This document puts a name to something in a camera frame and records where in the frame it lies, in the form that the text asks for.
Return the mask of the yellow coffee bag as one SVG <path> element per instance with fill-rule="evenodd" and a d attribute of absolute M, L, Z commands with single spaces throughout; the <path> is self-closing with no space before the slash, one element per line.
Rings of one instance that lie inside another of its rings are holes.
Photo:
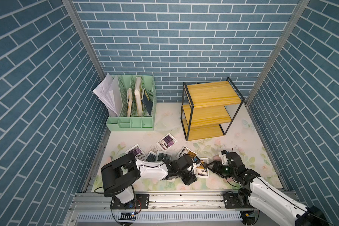
<path fill-rule="evenodd" d="M 197 156 L 197 153 L 191 151 L 187 146 L 183 146 L 179 153 L 176 155 L 177 158 L 180 158 L 184 155 L 189 155 L 192 159 Z"/>
<path fill-rule="evenodd" d="M 209 178 L 210 173 L 209 170 L 206 168 L 209 163 L 209 158 L 200 158 L 201 163 L 198 163 L 194 169 L 194 173 L 196 176 L 200 178 Z"/>

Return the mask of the teal coffee bag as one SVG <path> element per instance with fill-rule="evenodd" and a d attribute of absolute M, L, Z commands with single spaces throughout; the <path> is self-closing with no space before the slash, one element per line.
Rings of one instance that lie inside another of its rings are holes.
<path fill-rule="evenodd" d="M 150 151 L 145 159 L 146 162 L 155 163 L 157 161 L 157 154 L 153 151 Z"/>
<path fill-rule="evenodd" d="M 163 151 L 157 151 L 157 158 L 156 158 L 157 162 L 163 162 L 163 161 L 166 161 L 166 160 L 171 160 L 171 158 L 172 158 L 171 153 L 167 153 L 167 152 L 163 152 Z"/>

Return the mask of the wooden black-frame three-tier shelf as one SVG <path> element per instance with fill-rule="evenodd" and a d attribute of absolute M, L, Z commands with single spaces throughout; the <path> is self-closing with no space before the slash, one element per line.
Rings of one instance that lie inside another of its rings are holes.
<path fill-rule="evenodd" d="M 181 123 L 187 141 L 226 135 L 245 98 L 230 78 L 183 83 Z"/>

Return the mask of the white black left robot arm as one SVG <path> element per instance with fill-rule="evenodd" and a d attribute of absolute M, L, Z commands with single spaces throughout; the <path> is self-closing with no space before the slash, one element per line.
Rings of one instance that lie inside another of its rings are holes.
<path fill-rule="evenodd" d="M 101 168 L 104 197 L 116 197 L 123 205 L 136 202 L 133 184 L 140 178 L 156 180 L 181 179 L 189 186 L 197 181 L 193 173 L 194 161 L 189 155 L 177 160 L 147 162 L 135 158 L 132 153 L 126 154 Z"/>

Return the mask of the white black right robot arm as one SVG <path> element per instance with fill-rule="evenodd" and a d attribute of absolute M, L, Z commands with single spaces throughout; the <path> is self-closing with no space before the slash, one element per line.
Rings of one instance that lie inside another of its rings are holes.
<path fill-rule="evenodd" d="M 290 198 L 265 181 L 259 173 L 249 169 L 238 153 L 223 150 L 220 161 L 207 164 L 218 176 L 240 184 L 238 200 L 241 206 L 250 205 L 270 217 L 281 226 L 328 226 L 324 213 L 315 206 Z"/>

